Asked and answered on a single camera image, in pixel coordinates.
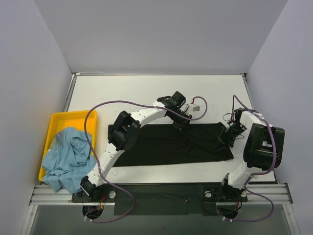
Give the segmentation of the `light blue t shirt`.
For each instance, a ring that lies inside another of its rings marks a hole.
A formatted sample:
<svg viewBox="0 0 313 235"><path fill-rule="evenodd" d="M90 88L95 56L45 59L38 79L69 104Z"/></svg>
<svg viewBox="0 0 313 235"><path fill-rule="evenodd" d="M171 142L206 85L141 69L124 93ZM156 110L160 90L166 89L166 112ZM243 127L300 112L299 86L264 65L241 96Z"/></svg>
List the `light blue t shirt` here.
<svg viewBox="0 0 313 235"><path fill-rule="evenodd" d="M73 127L55 135L42 163L43 182L54 192L64 188L74 194L82 190L81 180L96 165L87 140L92 140L90 134Z"/></svg>

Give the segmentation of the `aluminium front rail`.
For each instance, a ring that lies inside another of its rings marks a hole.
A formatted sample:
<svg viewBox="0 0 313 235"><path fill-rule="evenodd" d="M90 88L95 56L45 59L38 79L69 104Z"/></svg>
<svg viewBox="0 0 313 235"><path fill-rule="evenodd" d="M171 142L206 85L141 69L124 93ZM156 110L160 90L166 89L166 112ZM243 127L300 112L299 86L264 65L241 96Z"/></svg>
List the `aluminium front rail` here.
<svg viewBox="0 0 313 235"><path fill-rule="evenodd" d="M249 185L248 190L253 193L247 193L247 202L261 205L266 204L267 200L257 196L260 194L270 199L275 205L292 204L293 200L289 187L287 184L275 185ZM73 202L72 194L66 189L61 189L54 192L48 185L36 185L34 187L30 202L30 206L39 205L83 205L83 206L96 206L97 202Z"/></svg>

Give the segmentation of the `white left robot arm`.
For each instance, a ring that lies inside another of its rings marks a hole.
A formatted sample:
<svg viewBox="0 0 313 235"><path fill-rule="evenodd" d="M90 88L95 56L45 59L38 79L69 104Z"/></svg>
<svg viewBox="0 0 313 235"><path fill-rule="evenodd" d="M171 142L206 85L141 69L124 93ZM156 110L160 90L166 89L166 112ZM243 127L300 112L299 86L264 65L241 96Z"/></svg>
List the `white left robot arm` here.
<svg viewBox="0 0 313 235"><path fill-rule="evenodd" d="M181 110L185 104L186 98L178 91L172 96L163 96L158 98L151 105L137 104L130 101L114 100L100 103L88 111L84 120L84 132L90 151L95 157L96 165L90 172L83 177L80 187L83 190L83 196L90 202L99 199L101 190L100 186L104 183L109 184L106 176L113 167L117 159L126 151L130 150L139 135L140 128L150 122L164 117L169 117L173 123L188 124L191 116ZM107 104L125 103L140 107L135 112L128 113L122 111L116 118L113 126L108 130L107 147L101 157L97 157L95 149L87 134L87 121L89 115L98 107Z"/></svg>

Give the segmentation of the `yellow plastic bin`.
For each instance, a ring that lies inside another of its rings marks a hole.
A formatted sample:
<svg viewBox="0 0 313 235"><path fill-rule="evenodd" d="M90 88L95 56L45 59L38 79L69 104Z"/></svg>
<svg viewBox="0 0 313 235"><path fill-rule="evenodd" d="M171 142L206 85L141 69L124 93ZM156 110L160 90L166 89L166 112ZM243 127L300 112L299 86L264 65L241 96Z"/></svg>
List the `yellow plastic bin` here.
<svg viewBox="0 0 313 235"><path fill-rule="evenodd" d="M44 157L50 148L50 144L57 133L62 131L65 128L73 127L78 131L84 131L84 121L85 117L89 111L72 111L72 112L60 112L54 113L49 122L47 137L45 141L45 147L43 151L42 163L39 171L38 179L40 182L43 181L43 177L45 176L45 170L42 167ZM88 117L87 121L87 132L92 137L92 147L95 149L96 147L96 133L97 133L97 111L94 110Z"/></svg>

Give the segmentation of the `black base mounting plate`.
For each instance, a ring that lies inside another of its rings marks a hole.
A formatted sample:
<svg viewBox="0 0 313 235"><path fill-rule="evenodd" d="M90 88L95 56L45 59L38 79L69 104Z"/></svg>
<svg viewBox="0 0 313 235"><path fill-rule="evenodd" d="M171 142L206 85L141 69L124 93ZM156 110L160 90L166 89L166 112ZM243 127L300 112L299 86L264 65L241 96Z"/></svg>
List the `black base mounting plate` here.
<svg viewBox="0 0 313 235"><path fill-rule="evenodd" d="M83 212L96 217L102 212L100 205L113 203L114 215L131 210L130 215L189 215L214 216L222 212L236 216L243 202L247 202L242 189L223 190L219 184L161 184L125 185L127 193L104 185L91 198L83 192L72 196L73 203L84 203Z"/></svg>

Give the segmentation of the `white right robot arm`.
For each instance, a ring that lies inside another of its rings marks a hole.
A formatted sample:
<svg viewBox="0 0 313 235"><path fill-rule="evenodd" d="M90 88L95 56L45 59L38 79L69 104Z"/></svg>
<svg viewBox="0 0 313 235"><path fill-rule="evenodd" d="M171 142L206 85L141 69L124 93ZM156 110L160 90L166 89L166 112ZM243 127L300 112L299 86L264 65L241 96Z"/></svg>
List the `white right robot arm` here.
<svg viewBox="0 0 313 235"><path fill-rule="evenodd" d="M241 200L244 187L252 178L268 174L280 165L285 130L270 125L262 114L243 108L234 110L227 124L218 140L228 147L233 147L236 138L248 131L243 161L234 171L226 174L218 189L222 200L232 202Z"/></svg>

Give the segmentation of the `black t shirt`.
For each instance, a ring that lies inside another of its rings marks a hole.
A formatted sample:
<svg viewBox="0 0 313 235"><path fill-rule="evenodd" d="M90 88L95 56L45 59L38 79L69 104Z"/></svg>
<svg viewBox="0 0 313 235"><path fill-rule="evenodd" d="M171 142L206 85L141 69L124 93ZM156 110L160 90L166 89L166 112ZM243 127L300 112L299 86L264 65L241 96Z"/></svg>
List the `black t shirt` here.
<svg viewBox="0 0 313 235"><path fill-rule="evenodd" d="M227 145L218 137L224 128L220 122L190 124L182 134L171 124L145 125L134 146L124 152L113 165L153 166L222 162L234 159Z"/></svg>

